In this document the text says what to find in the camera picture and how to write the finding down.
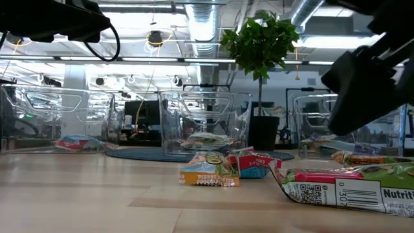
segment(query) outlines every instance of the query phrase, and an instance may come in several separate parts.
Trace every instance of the green snack wrapper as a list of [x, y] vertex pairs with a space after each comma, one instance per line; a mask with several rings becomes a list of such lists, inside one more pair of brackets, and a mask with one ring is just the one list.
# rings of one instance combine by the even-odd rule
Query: green snack wrapper
[[289, 169], [269, 164], [283, 192], [303, 204], [414, 217], [414, 162], [342, 169]]

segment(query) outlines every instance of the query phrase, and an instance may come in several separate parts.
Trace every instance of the black plant pot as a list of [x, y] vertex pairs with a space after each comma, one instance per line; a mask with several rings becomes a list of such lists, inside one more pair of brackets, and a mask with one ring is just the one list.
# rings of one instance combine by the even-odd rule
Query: black plant pot
[[253, 116], [250, 119], [249, 146], [255, 150], [273, 151], [278, 126], [279, 117]]

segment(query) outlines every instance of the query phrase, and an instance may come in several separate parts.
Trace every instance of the qr code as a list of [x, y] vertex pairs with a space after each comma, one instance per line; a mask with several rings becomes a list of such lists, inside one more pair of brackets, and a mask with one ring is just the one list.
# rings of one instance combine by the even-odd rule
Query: qr code
[[322, 205], [320, 185], [301, 184], [300, 192], [302, 203]]

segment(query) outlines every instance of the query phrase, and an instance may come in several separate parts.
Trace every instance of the wooden table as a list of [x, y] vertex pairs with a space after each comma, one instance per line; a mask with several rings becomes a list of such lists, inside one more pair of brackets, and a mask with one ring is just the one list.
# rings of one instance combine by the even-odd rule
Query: wooden table
[[0, 232], [413, 232], [410, 218], [293, 203], [272, 175], [238, 188], [180, 186], [183, 165], [90, 154], [0, 156]]

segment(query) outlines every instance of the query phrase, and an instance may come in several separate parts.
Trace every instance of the food item inside bin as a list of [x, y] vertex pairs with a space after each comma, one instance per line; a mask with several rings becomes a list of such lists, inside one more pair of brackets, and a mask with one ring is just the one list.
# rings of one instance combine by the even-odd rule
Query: food item inside bin
[[87, 135], [66, 135], [52, 145], [70, 151], [103, 151], [105, 147], [104, 142]]
[[307, 150], [332, 154], [337, 151], [351, 151], [355, 155], [397, 155], [398, 148], [370, 146], [347, 142], [345, 138], [337, 135], [319, 135], [313, 133], [309, 138], [301, 141]]
[[193, 133], [186, 140], [179, 140], [183, 148], [204, 151], [218, 150], [235, 141], [227, 135], [215, 135], [207, 132]]

